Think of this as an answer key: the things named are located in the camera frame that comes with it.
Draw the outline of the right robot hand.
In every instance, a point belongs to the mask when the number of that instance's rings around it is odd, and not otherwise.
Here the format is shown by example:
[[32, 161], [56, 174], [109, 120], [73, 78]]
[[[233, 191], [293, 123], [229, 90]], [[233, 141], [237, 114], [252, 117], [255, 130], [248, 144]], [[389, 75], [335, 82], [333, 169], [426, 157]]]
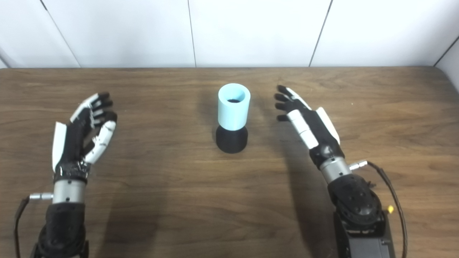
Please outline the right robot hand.
[[326, 161], [344, 158], [339, 135], [322, 107], [313, 110], [291, 88], [277, 85], [275, 108], [285, 111], [280, 122], [290, 122], [309, 150], [313, 164], [320, 169]]

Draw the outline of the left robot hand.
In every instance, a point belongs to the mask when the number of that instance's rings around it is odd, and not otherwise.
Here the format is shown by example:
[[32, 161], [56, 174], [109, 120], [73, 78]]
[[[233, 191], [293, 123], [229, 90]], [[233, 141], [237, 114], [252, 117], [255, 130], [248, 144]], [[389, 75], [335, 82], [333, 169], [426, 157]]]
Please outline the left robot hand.
[[67, 123], [56, 122], [52, 145], [53, 181], [87, 182], [94, 165], [113, 137], [118, 116], [108, 92], [82, 101]]

